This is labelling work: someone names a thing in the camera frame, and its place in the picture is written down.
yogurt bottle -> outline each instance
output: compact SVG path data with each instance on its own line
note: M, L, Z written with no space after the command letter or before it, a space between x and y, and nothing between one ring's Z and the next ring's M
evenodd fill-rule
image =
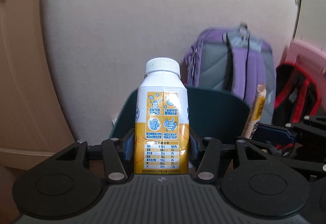
M188 96L180 66L170 58L151 59L138 89L134 173L187 174L188 141Z

white bottle cap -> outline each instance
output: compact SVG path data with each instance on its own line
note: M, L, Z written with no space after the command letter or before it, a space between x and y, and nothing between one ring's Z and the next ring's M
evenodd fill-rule
M152 72L167 71L175 73L180 79L180 66L174 59L154 58L146 63L145 77Z

wooden door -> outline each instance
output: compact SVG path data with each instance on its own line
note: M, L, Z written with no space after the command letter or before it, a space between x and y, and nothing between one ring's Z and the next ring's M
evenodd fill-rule
M73 142L48 69L40 0L0 0L0 164L28 170Z

pink chair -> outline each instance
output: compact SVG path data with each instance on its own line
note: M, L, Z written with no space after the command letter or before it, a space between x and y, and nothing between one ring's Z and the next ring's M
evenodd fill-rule
M292 40L284 62L298 65L314 79L321 106L326 110L326 53L301 40Z

bottle label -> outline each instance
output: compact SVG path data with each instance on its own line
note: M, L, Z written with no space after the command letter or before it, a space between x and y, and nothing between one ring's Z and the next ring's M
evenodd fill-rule
M146 95L146 109L142 111L141 103L145 103L145 98L141 98L139 91L135 173L187 173L189 118L186 90L164 88L163 91L150 91L143 95ZM186 104L179 96L186 96Z

